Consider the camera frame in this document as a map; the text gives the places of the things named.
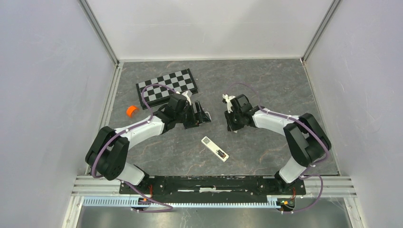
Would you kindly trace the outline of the slim white remote control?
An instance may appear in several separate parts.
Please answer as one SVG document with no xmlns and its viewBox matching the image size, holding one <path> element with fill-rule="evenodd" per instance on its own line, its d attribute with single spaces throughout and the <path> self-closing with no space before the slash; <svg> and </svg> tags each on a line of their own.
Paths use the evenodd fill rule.
<svg viewBox="0 0 403 228">
<path fill-rule="evenodd" d="M 222 162 L 225 162 L 228 158 L 229 155 L 222 150 L 216 143 L 214 143 L 210 138 L 208 138 L 207 136 L 203 137 L 201 139 L 201 143 L 208 148 L 216 157 L 218 157 Z M 222 152 L 224 152 L 226 154 L 226 157 L 223 159 L 221 158 L 218 154 L 217 154 L 217 150 L 221 150 Z"/>
</svg>

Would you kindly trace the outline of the silver black AAA battery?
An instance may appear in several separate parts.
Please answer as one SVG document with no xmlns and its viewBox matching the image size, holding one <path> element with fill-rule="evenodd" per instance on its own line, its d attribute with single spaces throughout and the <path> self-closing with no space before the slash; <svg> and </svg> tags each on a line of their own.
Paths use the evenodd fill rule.
<svg viewBox="0 0 403 228">
<path fill-rule="evenodd" d="M 221 150 L 217 150 L 217 154 L 223 159 L 226 157 L 226 154 L 224 152 L 222 152 Z"/>
</svg>

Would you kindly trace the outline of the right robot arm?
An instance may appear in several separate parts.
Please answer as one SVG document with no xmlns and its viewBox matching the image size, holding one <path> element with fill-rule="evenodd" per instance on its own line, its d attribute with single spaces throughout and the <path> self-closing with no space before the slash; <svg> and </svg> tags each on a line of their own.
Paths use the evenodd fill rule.
<svg viewBox="0 0 403 228">
<path fill-rule="evenodd" d="M 236 132 L 245 126 L 266 129 L 286 138 L 291 157 L 275 174 L 277 192 L 286 194 L 294 181 L 322 158 L 326 158 L 332 145 L 316 118 L 309 113 L 301 116 L 273 112 L 262 106 L 252 106 L 244 95 L 222 96 L 227 110 L 224 116 L 227 129 Z"/>
</svg>

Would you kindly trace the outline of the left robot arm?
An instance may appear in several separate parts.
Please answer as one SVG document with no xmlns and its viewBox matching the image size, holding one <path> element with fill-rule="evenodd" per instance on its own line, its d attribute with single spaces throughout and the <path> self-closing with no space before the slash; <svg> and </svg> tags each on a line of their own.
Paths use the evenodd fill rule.
<svg viewBox="0 0 403 228">
<path fill-rule="evenodd" d="M 209 122 L 211 116 L 199 101 L 193 103 L 188 95 L 173 94 L 168 103 L 142 121 L 116 129 L 101 128 L 85 161 L 94 178 L 127 181 L 137 193 L 145 193 L 149 189 L 149 180 L 142 169 L 126 161 L 128 151 L 149 138 L 168 132 L 177 124 L 189 129 Z"/>
</svg>

